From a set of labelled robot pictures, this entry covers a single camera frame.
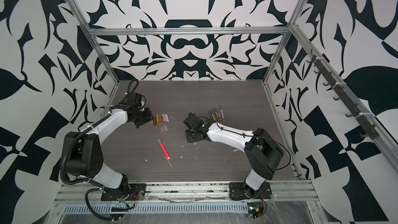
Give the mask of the red marker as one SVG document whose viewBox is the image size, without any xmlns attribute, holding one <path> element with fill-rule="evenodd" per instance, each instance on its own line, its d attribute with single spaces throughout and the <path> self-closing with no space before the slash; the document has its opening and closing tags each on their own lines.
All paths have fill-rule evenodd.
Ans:
<svg viewBox="0 0 398 224">
<path fill-rule="evenodd" d="M 163 154 L 164 154 L 165 158 L 166 158 L 167 160 L 170 160 L 171 157 L 170 157 L 170 155 L 169 155 L 167 149 L 165 148 L 163 142 L 162 142 L 160 139 L 158 139 L 158 143 L 159 143 L 159 145 L 160 145 L 160 147 L 161 147 L 161 149 L 162 149 L 162 151 L 163 151 Z"/>
</svg>

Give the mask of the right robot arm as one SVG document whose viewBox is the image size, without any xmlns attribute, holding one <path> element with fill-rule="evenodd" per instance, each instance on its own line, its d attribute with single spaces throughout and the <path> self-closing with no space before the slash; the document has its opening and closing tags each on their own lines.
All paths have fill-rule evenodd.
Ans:
<svg viewBox="0 0 398 224">
<path fill-rule="evenodd" d="M 278 170 L 288 167 L 292 162 L 289 150 L 262 128 L 239 130 L 206 117 L 198 117 L 195 113 L 189 113 L 183 123 L 187 127 L 185 134 L 188 143 L 222 143 L 245 153 L 251 170 L 242 183 L 229 183 L 229 197 L 233 201 L 270 199 L 272 190 L 269 181 Z"/>
</svg>

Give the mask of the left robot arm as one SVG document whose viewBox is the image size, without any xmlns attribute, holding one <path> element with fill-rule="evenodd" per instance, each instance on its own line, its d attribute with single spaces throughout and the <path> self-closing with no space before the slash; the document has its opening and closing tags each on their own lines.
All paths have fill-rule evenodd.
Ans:
<svg viewBox="0 0 398 224">
<path fill-rule="evenodd" d="M 64 185 L 93 185 L 93 188 L 85 193 L 85 203 L 93 216 L 105 222 L 115 223 L 121 220 L 123 215 L 101 215 L 90 204 L 90 193 L 111 194 L 124 205 L 123 209 L 126 212 L 135 207 L 134 203 L 126 202 L 132 193 L 127 176 L 106 165 L 102 143 L 125 123 L 132 122 L 139 128 L 152 120 L 153 114 L 146 106 L 145 96 L 135 91 L 138 85 L 137 79 L 131 80 L 123 99 L 111 106 L 104 117 L 81 131 L 68 133 L 64 138 L 59 162 L 61 181 Z"/>
</svg>

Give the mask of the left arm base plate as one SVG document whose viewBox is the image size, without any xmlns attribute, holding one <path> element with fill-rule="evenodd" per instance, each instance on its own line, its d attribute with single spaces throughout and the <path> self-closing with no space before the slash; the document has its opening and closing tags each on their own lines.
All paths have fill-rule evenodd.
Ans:
<svg viewBox="0 0 398 224">
<path fill-rule="evenodd" d="M 104 189 L 101 196 L 102 201 L 117 201 L 123 199 L 126 201 L 135 201 L 143 198 L 146 194 L 145 183 L 133 183 L 127 187 L 120 187 L 118 189 Z"/>
</svg>

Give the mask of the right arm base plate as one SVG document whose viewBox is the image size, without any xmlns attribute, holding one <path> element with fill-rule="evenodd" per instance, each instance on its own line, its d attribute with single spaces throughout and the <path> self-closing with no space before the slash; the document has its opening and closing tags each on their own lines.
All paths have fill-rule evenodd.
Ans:
<svg viewBox="0 0 398 224">
<path fill-rule="evenodd" d="M 229 183 L 229 197 L 233 201 L 249 199 L 270 199 L 272 190 L 270 184 L 264 182 L 258 190 L 254 190 L 242 183 Z"/>
</svg>

